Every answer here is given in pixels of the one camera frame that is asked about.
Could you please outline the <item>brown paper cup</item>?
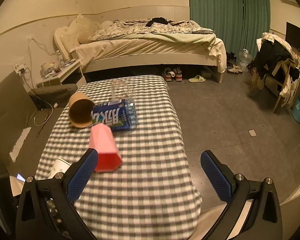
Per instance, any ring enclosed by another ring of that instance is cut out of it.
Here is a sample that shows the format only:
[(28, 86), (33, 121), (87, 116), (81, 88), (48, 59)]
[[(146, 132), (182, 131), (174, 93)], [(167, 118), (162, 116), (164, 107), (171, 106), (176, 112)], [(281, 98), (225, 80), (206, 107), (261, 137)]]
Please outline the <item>brown paper cup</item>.
[(76, 92), (69, 99), (69, 120), (76, 128), (86, 128), (92, 124), (91, 112), (94, 102), (84, 93)]

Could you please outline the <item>white paper cup green print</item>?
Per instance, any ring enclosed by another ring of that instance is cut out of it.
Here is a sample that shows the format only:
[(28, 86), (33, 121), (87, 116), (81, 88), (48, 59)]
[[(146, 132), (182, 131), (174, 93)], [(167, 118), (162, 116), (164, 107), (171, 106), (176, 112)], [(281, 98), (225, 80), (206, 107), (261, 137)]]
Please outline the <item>white paper cup green print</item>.
[(61, 158), (55, 159), (51, 167), (48, 178), (49, 179), (53, 178), (57, 173), (65, 173), (70, 166), (71, 164), (66, 160), (63, 160)]

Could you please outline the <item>black garment on bed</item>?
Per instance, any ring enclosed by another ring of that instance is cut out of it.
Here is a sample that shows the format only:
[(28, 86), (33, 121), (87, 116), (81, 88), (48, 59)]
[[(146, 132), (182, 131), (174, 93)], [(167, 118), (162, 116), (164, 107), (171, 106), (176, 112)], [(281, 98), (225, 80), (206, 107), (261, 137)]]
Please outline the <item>black garment on bed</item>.
[(149, 22), (147, 22), (146, 27), (151, 27), (154, 23), (168, 25), (169, 21), (163, 17), (155, 17), (152, 18)]

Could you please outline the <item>white nightstand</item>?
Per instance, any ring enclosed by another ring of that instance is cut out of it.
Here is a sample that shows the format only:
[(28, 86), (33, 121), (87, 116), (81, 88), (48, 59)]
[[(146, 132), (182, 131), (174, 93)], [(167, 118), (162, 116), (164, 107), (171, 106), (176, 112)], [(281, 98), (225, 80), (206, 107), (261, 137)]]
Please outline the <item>white nightstand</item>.
[(57, 75), (43, 78), (36, 84), (36, 87), (40, 88), (75, 84), (79, 88), (86, 83), (87, 82), (81, 68), (81, 61), (76, 60), (72, 64), (63, 68)]

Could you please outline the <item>wall power socket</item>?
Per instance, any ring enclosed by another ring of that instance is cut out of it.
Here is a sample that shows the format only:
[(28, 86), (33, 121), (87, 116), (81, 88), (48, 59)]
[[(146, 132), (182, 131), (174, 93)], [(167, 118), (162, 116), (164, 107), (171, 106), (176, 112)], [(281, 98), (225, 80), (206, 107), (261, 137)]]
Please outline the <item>wall power socket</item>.
[(13, 70), (19, 75), (22, 76), (25, 73), (25, 64), (16, 63), (13, 66)]

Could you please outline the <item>beige pillow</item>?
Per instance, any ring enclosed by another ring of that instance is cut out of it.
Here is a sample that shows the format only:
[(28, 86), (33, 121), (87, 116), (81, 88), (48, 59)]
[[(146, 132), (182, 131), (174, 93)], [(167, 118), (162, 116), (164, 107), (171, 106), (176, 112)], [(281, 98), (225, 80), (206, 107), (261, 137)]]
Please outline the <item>beige pillow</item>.
[(83, 15), (78, 15), (70, 23), (69, 28), (70, 31), (77, 37), (79, 44), (89, 43), (89, 37), (93, 36), (98, 30), (100, 30), (98, 25)]

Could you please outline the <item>grey sofa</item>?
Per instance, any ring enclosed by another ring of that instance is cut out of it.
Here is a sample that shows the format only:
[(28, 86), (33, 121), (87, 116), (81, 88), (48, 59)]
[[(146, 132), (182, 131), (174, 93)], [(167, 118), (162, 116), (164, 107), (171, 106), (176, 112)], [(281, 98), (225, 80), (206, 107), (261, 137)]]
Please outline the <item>grey sofa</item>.
[(34, 174), (52, 129), (77, 90), (75, 84), (27, 93), (14, 72), (0, 83), (0, 159), (13, 176)]

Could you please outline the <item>black television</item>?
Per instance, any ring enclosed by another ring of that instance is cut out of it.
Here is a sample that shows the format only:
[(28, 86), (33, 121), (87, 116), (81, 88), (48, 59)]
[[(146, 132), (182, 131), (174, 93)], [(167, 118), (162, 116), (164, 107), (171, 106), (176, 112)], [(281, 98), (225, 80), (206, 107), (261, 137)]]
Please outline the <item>black television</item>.
[(286, 22), (285, 40), (298, 51), (300, 51), (300, 28), (289, 22)]

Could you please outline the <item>pink plastic cup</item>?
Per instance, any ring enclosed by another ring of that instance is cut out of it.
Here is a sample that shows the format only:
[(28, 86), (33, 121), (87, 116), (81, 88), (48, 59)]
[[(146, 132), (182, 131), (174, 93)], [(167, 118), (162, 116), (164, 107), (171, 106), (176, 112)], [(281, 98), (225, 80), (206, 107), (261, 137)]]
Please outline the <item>pink plastic cup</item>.
[(97, 151), (95, 172), (113, 172), (122, 164), (122, 157), (109, 126), (97, 124), (91, 128), (89, 147)]

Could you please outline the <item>blue label water bottle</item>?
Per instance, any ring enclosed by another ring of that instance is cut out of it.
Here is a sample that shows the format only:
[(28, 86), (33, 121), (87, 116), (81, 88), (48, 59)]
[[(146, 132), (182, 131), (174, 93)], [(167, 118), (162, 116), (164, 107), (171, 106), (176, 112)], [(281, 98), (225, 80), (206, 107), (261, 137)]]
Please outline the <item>blue label water bottle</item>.
[(136, 92), (128, 83), (115, 79), (110, 85), (111, 101), (93, 107), (92, 123), (105, 124), (113, 131), (134, 129), (138, 125)]

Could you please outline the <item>sneaker pair under bed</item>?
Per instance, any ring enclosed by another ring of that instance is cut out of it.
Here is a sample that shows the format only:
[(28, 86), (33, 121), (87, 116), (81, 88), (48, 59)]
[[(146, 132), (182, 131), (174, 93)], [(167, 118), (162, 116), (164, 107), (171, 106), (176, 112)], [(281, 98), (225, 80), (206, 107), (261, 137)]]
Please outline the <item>sneaker pair under bed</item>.
[(182, 71), (179, 67), (174, 69), (165, 68), (162, 72), (162, 77), (166, 82), (171, 82), (173, 80), (181, 82), (183, 80)]

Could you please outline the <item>checkered tablecloth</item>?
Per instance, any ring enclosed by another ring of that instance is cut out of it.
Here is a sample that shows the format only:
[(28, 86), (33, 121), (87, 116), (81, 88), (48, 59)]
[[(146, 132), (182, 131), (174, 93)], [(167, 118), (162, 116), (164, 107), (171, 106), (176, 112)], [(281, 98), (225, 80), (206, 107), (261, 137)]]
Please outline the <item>checkered tablecloth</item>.
[(138, 124), (114, 132), (122, 164), (94, 173), (74, 206), (97, 239), (189, 239), (202, 197), (168, 85), (157, 75), (123, 81), (134, 91)]

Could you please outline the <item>white paper on floor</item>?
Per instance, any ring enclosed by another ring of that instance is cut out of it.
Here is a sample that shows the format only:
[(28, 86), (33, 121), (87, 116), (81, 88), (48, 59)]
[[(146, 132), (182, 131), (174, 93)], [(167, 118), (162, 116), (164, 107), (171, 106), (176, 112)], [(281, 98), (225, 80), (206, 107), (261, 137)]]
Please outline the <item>white paper on floor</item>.
[(257, 136), (256, 132), (252, 129), (252, 130), (249, 130), (249, 134), (252, 136), (252, 137), (255, 137)]

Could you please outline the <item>green curtain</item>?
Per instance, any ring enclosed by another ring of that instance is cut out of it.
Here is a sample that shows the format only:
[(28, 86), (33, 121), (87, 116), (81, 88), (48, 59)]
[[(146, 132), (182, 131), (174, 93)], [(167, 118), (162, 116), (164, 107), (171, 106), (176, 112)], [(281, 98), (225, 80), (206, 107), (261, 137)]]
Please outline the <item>green curtain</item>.
[(229, 53), (247, 49), (256, 56), (256, 40), (270, 29), (270, 0), (189, 0), (190, 18), (215, 31)]

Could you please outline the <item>large clear water jug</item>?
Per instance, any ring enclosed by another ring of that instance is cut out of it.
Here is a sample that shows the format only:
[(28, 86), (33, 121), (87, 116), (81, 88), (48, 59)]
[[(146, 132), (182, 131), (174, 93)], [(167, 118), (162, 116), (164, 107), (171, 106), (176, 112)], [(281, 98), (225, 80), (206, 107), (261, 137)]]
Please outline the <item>large clear water jug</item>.
[(248, 68), (247, 66), (251, 63), (252, 56), (249, 54), (249, 50), (243, 49), (237, 58), (237, 64), (243, 72), (247, 72)]

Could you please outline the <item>wooden chair with clothes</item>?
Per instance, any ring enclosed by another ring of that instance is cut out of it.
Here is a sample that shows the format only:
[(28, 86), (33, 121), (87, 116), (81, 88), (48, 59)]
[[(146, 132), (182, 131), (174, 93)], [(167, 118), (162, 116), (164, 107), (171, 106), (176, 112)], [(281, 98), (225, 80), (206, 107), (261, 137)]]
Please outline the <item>wooden chair with clothes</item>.
[(292, 97), (294, 82), (299, 78), (298, 59), (290, 44), (281, 37), (265, 32), (256, 40), (257, 54), (251, 62), (253, 77), (252, 90), (262, 90), (268, 78), (279, 89), (273, 110), (284, 107)]

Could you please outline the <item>bed with beige sheets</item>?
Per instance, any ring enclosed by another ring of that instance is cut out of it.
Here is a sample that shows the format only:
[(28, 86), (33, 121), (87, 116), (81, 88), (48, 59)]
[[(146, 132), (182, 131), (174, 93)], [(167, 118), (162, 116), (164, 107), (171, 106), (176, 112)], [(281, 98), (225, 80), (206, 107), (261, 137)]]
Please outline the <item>bed with beige sheets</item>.
[(69, 26), (55, 30), (54, 41), (65, 60), (81, 61), (84, 72), (142, 65), (202, 65), (218, 82), (226, 71), (226, 49), (215, 32), (194, 21), (169, 21), (168, 25), (151, 19), (114, 20), (99, 26), (90, 42), (79, 44)]

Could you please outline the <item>green slipper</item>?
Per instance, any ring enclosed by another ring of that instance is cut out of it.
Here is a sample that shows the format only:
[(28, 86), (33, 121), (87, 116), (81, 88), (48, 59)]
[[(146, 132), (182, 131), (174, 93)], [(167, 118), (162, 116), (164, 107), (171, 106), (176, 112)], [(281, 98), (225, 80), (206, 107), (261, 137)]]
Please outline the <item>green slipper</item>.
[(190, 83), (204, 83), (206, 79), (201, 75), (196, 75), (195, 77), (188, 79), (188, 81)]

